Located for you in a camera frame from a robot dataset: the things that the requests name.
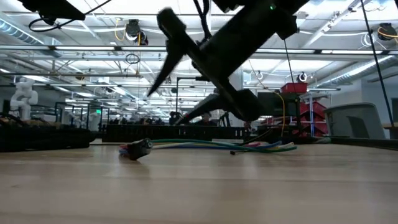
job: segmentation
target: desk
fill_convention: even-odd
[[[390,139],[398,139],[398,122],[394,123],[394,128],[391,124],[383,124],[383,128],[390,131]]]
[[[0,154],[0,223],[397,223],[398,152],[282,154],[117,146]]]

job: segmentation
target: chair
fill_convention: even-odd
[[[372,103],[335,106],[323,111],[330,136],[385,139],[379,113]]]

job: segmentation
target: person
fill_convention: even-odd
[[[211,114],[209,112],[206,112],[202,114],[201,120],[197,121],[194,123],[194,125],[199,125],[199,126],[217,126],[217,123],[210,120]]]

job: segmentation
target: green wire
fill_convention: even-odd
[[[204,141],[204,140],[196,140],[196,139],[160,139],[160,140],[152,140],[152,143],[176,143],[176,142],[193,142],[193,143],[200,143],[200,144],[212,144],[216,146],[225,146],[230,149],[234,149],[237,151],[249,151],[249,152],[263,152],[263,153],[275,153],[275,152],[287,152],[297,149],[297,146],[288,147],[285,149],[278,149],[278,150],[268,150],[268,149],[256,149],[253,147],[244,147],[244,146],[235,146],[228,143],[222,142],[211,142],[211,141]]]

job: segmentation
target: ceiling-mounted camera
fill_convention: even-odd
[[[126,25],[126,38],[139,45],[148,45],[148,38],[139,26],[138,19],[130,19]]]
[[[18,0],[31,12],[38,12],[43,21],[53,26],[57,19],[84,21],[86,16],[67,0]]]

